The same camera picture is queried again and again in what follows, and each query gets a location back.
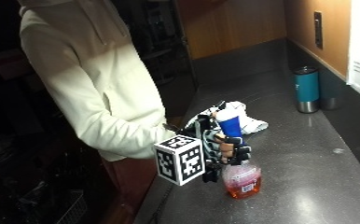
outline fiducial marker cube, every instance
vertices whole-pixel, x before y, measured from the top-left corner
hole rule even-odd
[[[198,138],[176,135],[154,147],[158,176],[182,186],[204,173],[202,143]]]

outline countertop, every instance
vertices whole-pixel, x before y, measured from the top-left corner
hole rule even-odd
[[[200,86],[184,119],[219,100],[243,102],[248,116],[268,122],[244,136],[261,169],[260,192],[237,200],[220,180],[198,177],[179,187],[155,177],[135,223],[148,223],[158,211],[158,223],[170,224],[360,224],[360,163],[324,113],[296,111],[289,71]]]

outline teal thermos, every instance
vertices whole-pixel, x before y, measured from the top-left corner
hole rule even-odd
[[[312,113],[318,109],[317,69],[309,66],[293,70],[296,109]]]

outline spray bottle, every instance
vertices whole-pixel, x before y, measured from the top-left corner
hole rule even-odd
[[[227,136],[241,139],[239,117],[233,109],[219,110],[216,121]],[[224,165],[221,179],[229,195],[236,199],[245,198],[259,192],[260,168],[251,160],[243,161],[240,165]]]

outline bottle label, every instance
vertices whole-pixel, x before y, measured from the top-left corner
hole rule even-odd
[[[253,173],[256,172],[256,168],[251,169],[248,172],[243,173],[243,174],[239,174],[239,175],[233,175],[231,177],[232,180],[239,180],[240,178],[248,176],[248,175],[252,175]]]
[[[241,187],[241,193],[245,193],[247,191],[251,191],[253,189],[253,187],[255,187],[255,184],[256,184],[256,182],[252,183],[252,184],[248,184],[244,187]]]

